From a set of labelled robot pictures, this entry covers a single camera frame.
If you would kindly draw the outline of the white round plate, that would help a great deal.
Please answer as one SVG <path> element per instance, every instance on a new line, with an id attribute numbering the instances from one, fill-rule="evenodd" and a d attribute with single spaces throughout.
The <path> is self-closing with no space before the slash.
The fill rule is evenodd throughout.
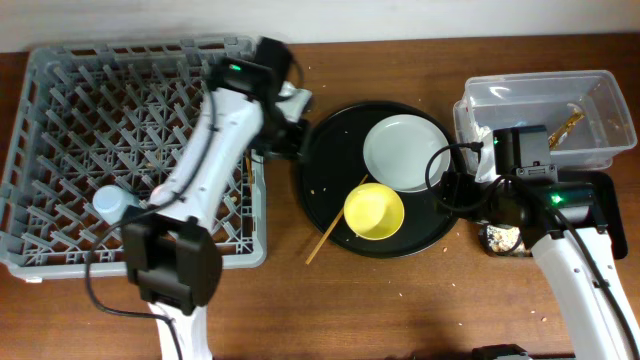
<path id="1" fill-rule="evenodd" d="M 383 119 L 365 137 L 363 159 L 378 182 L 403 193 L 422 192 L 426 168 L 436 151 L 449 144 L 433 122 L 401 114 Z"/>

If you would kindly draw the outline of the light blue cup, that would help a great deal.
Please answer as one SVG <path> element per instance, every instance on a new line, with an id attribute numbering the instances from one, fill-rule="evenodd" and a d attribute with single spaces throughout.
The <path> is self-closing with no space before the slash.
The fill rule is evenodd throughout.
<path id="1" fill-rule="evenodd" d="M 139 199 L 118 186 L 106 185 L 95 192 L 92 205 L 107 224 L 113 225 L 122 219 L 129 206 L 138 207 Z"/>

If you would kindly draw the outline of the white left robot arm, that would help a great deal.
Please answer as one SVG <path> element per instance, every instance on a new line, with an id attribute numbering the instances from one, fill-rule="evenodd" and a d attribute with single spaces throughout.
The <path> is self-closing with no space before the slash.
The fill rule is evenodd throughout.
<path id="1" fill-rule="evenodd" d="M 287 160 L 303 154 L 310 91 L 288 82 L 293 59 L 226 58 L 207 80 L 200 117 L 176 167 L 141 207 L 107 185 L 92 204 L 123 240 L 128 280 L 156 323 L 164 359 L 209 359 L 207 306 L 223 271 L 212 239 L 226 181 L 248 149 Z"/>

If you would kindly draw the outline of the yellow bowl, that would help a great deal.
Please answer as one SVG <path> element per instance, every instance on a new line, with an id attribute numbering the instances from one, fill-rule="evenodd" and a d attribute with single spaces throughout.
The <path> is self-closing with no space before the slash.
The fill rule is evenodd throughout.
<path id="1" fill-rule="evenodd" d="M 344 217 L 359 237 L 380 241 L 394 235 L 403 225 L 405 208 L 400 196 L 379 183 L 359 185 L 347 196 Z"/>

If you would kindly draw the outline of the wooden chopstick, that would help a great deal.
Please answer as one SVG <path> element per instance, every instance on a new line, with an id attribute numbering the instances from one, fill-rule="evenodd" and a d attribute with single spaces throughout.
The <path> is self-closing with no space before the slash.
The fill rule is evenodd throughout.
<path id="1" fill-rule="evenodd" d="M 247 169 L 247 176 L 249 180 L 249 184 L 253 184 L 253 171 L 252 171 L 252 160 L 250 156 L 245 156 L 245 164 Z"/>
<path id="2" fill-rule="evenodd" d="M 335 196 L 336 202 L 339 205 L 339 209 L 338 210 L 332 209 L 333 216 L 332 216 L 331 222 L 326 226 L 326 228 L 320 227 L 320 230 L 323 231 L 322 236 L 318 241 L 317 245 L 314 247 L 314 249 L 310 253 L 310 255 L 305 260 L 306 265 L 309 265 L 313 261 L 315 256 L 318 254 L 318 252 L 322 248 L 322 246 L 330 238 L 331 233 L 334 231 L 335 227 L 340 223 L 344 215 L 344 202 L 347 198 L 347 195 L 353 189 L 355 189 L 355 186 L 351 186 L 348 188 L 347 192 L 342 192 L 339 195 Z"/>

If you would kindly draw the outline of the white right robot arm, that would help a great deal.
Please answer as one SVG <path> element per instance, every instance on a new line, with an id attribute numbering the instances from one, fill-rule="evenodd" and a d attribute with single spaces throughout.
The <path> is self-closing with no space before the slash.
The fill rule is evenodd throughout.
<path id="1" fill-rule="evenodd" d="M 639 325 L 591 184 L 560 183 L 540 171 L 478 183 L 447 171 L 433 191 L 444 212 L 519 229 L 553 291 L 576 358 L 638 358 Z"/>

